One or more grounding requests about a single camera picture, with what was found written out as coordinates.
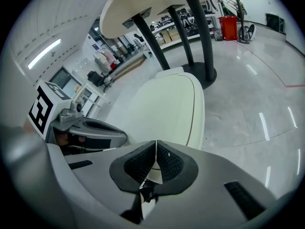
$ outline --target red trash bin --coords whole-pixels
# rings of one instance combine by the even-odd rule
[[[237,40],[237,24],[235,16],[219,17],[221,29],[226,41]]]

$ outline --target round wooden tabletop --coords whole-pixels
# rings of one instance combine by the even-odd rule
[[[123,36],[137,28],[135,25],[128,28],[123,25],[134,15],[151,8],[145,18],[146,23],[151,25],[152,21],[164,16],[165,13],[160,12],[171,5],[181,5],[180,9],[188,7],[186,0],[108,0],[101,14],[100,30],[106,38]]]

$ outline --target polished floor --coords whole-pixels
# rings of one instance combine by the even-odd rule
[[[212,42],[217,79],[204,90],[203,151],[229,159],[278,198],[297,187],[305,168],[305,60],[259,35],[249,45]],[[203,62],[200,41],[191,49]],[[172,68],[187,63],[182,46],[165,56]],[[116,81],[96,118],[123,128],[132,97],[158,71],[150,58]]]

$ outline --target fluorescent light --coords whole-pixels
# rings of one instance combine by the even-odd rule
[[[269,181],[270,181],[270,173],[271,173],[271,166],[267,167],[267,174],[266,174],[266,181],[265,181],[265,187],[269,187]]]
[[[295,123],[294,114],[292,113],[291,108],[288,107],[288,110],[289,110],[289,112],[290,112],[290,116],[291,116],[292,122],[294,123],[295,128],[297,128],[296,123]]]
[[[265,132],[265,138],[266,138],[267,141],[269,141],[270,138],[269,138],[269,134],[268,134],[268,129],[267,129],[265,117],[264,117],[263,113],[259,113],[259,116],[261,117],[261,121],[262,121],[262,124],[263,124],[263,129],[264,129],[264,132]]]
[[[247,66],[248,66],[248,68],[249,68],[255,75],[257,75],[257,73],[255,72],[255,70],[254,70],[250,65],[247,64]]]
[[[301,150],[298,149],[298,154],[299,154],[299,158],[298,158],[298,162],[297,162],[297,172],[296,175],[298,175],[300,173],[300,163],[301,163]]]
[[[49,47],[47,47],[40,54],[38,54],[38,56],[32,62],[30,62],[30,64],[28,65],[28,68],[29,69],[33,68],[33,66],[39,61],[39,59],[41,59],[48,51],[50,51],[53,47],[58,45],[60,42],[61,42],[61,40],[58,39],[56,42],[53,42]]]

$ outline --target black table leg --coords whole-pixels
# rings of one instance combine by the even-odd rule
[[[152,48],[152,51],[156,55],[157,60],[159,61],[162,69],[169,70],[170,66],[168,65],[168,62],[157,42],[154,35],[151,32],[151,29],[146,24],[145,20],[139,15],[133,16],[133,22],[136,24],[136,26],[139,28],[140,32],[143,34],[145,39],[147,40],[148,44]]]
[[[186,35],[185,30],[182,26],[181,20],[180,20],[178,14],[176,12],[176,9],[174,9],[172,6],[170,6],[168,8],[168,12],[169,12],[173,22],[175,23],[177,31],[180,35],[181,42],[182,42],[182,45],[184,47],[185,54],[186,54],[186,57],[187,57],[187,61],[188,61],[190,66],[193,66],[194,65],[194,59],[193,59],[191,47],[190,47],[190,44],[189,44],[189,40],[187,39],[187,35]]]
[[[206,20],[203,8],[200,4],[199,0],[186,0],[190,9],[193,12],[194,19],[198,26],[198,31],[200,34],[200,40],[203,47],[203,56],[204,56],[204,67],[205,67],[205,84],[201,82],[204,88],[211,85],[216,79],[216,70],[214,69],[214,62],[213,62],[213,49],[212,49],[212,41],[210,36],[210,30],[208,26],[208,22]]]

